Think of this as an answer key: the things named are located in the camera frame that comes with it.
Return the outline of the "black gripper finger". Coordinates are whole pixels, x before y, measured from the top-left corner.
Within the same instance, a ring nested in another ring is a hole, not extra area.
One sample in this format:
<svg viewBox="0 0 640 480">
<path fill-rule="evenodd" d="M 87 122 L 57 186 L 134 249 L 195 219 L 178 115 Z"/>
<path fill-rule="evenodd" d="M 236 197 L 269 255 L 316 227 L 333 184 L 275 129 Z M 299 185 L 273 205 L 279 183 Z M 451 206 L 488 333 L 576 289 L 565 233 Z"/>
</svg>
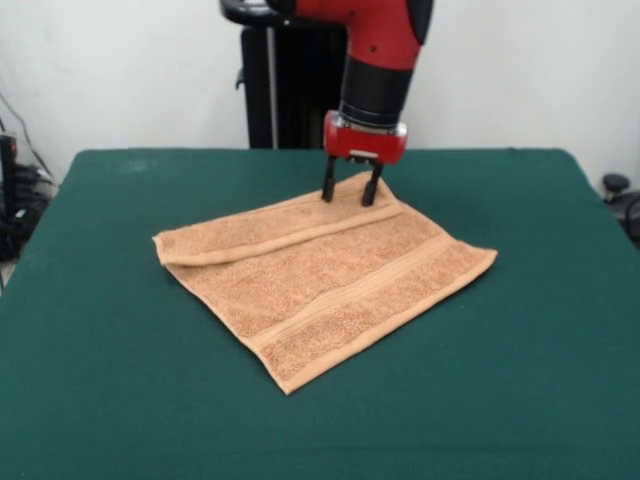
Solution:
<svg viewBox="0 0 640 480">
<path fill-rule="evenodd" d="M 373 205 L 375 201 L 376 192 L 377 192 L 378 182 L 382 175 L 382 171 L 383 171 L 382 164 L 375 163 L 373 165 L 371 177 L 365 186 L 364 193 L 361 199 L 361 205 L 363 207 L 370 207 Z"/>
<path fill-rule="evenodd" d="M 337 158 L 335 156 L 329 156 L 327 159 L 321 195 L 322 200 L 325 202 L 331 202 L 334 196 L 336 160 Z"/>
</svg>

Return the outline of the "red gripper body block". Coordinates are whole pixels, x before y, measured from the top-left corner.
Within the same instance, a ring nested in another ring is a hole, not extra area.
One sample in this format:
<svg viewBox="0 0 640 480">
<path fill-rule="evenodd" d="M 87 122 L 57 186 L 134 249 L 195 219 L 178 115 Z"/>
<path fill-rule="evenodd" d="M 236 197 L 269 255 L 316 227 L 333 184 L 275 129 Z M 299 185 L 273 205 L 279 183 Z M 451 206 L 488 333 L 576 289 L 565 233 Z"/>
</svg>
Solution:
<svg viewBox="0 0 640 480">
<path fill-rule="evenodd" d="M 337 110 L 324 118 L 324 149 L 329 156 L 360 158 L 379 164 L 396 164 L 405 153 L 408 127 L 400 122 L 394 128 L 369 128 L 348 122 Z"/>
</svg>

